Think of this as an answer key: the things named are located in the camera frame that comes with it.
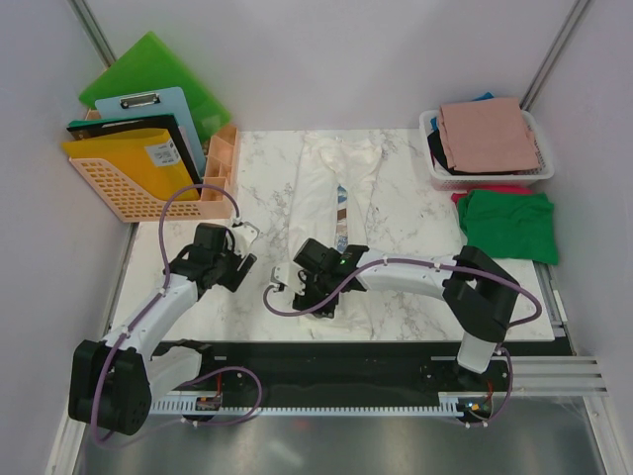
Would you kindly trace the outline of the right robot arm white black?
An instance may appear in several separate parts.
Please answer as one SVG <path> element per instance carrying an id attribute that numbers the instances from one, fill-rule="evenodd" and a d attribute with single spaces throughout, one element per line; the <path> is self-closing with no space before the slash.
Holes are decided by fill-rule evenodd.
<path id="1" fill-rule="evenodd" d="M 430 297 L 450 309 L 464 334 L 453 364 L 462 388 L 478 388 L 505 340 L 519 295 L 518 282 L 480 249 L 465 245 L 456 255 L 409 257 L 351 244 L 342 252 L 313 238 L 293 258 L 303 290 L 293 308 L 334 316 L 341 293 L 394 291 Z"/>

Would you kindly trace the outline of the white printed t shirt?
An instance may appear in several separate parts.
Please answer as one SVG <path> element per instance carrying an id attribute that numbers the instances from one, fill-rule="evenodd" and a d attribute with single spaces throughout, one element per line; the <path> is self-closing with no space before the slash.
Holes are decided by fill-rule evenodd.
<path id="1" fill-rule="evenodd" d="M 339 252 L 367 242 L 367 216 L 382 153 L 368 139 L 305 136 L 289 215 L 290 257 L 308 238 Z"/>

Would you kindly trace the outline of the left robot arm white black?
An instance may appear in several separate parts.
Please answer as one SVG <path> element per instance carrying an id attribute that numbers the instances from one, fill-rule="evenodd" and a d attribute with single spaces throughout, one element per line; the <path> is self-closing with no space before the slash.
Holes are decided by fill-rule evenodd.
<path id="1" fill-rule="evenodd" d="M 71 366 L 68 415 L 86 425 L 133 435 L 152 402 L 184 383 L 206 389 L 217 365 L 197 343 L 154 352 L 174 324 L 215 286 L 234 292 L 256 261 L 258 229 L 202 223 L 191 243 L 168 262 L 164 279 L 131 316 L 98 341 L 85 339 Z"/>

